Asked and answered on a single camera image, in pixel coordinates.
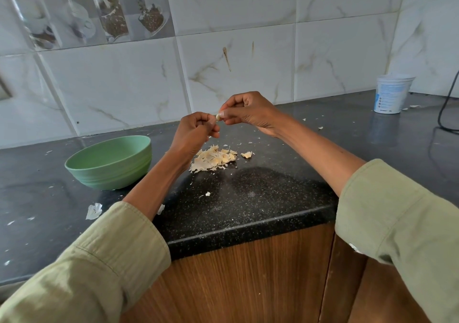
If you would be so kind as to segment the person's left hand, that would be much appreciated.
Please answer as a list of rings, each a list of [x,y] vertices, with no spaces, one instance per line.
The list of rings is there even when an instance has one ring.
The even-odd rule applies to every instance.
[[[175,132],[170,150],[193,157],[210,138],[219,136],[205,136],[196,129],[196,113],[184,116]]]

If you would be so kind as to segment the person's right hand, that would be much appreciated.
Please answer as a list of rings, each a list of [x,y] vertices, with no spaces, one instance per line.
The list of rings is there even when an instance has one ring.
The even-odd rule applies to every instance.
[[[268,101],[260,92],[247,92],[232,95],[220,108],[238,111],[238,121],[224,121],[226,125],[246,123],[255,126],[261,132],[278,138],[281,111]]]

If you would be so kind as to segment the person's right forearm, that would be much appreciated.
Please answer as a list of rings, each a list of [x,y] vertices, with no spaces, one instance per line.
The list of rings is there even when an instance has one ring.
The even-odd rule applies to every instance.
[[[381,159],[365,162],[287,115],[276,136],[339,197],[336,234],[391,264],[433,323],[459,323],[459,208]]]

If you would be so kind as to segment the person's left forearm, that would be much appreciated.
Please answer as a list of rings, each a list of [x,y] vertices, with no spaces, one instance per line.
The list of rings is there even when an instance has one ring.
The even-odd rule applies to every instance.
[[[201,146],[172,145],[123,201],[0,306],[0,323],[119,323],[171,264],[152,220]]]

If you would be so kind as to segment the pile of garlic peels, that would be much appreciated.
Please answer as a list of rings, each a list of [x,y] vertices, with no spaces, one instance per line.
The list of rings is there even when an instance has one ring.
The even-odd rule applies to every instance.
[[[207,150],[199,150],[191,163],[189,171],[197,173],[200,171],[215,171],[227,169],[228,164],[236,160],[238,153],[231,149],[219,149],[218,145],[212,145]]]

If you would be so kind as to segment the green bowl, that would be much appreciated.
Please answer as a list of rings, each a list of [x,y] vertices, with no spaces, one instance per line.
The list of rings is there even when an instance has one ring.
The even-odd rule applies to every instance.
[[[141,179],[151,161],[151,139],[133,135],[86,147],[68,158],[65,168],[83,185],[107,191],[128,187]]]

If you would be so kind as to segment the white garlic peel scrap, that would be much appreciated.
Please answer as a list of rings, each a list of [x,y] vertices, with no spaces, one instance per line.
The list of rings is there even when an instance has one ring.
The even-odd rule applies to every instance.
[[[100,203],[95,203],[93,205],[90,205],[88,207],[88,212],[87,212],[87,215],[86,215],[86,220],[96,220],[97,218],[99,218],[103,212],[103,208],[102,208],[102,204]]]

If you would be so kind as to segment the white plastic tub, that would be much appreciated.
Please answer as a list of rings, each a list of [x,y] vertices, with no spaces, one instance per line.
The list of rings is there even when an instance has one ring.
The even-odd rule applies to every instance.
[[[374,112],[399,114],[415,77],[406,74],[387,74],[377,78]]]

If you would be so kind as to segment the wooden cabinet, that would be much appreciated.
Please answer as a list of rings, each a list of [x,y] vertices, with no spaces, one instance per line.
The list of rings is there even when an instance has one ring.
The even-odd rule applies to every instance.
[[[431,323],[332,223],[172,262],[119,323]]]

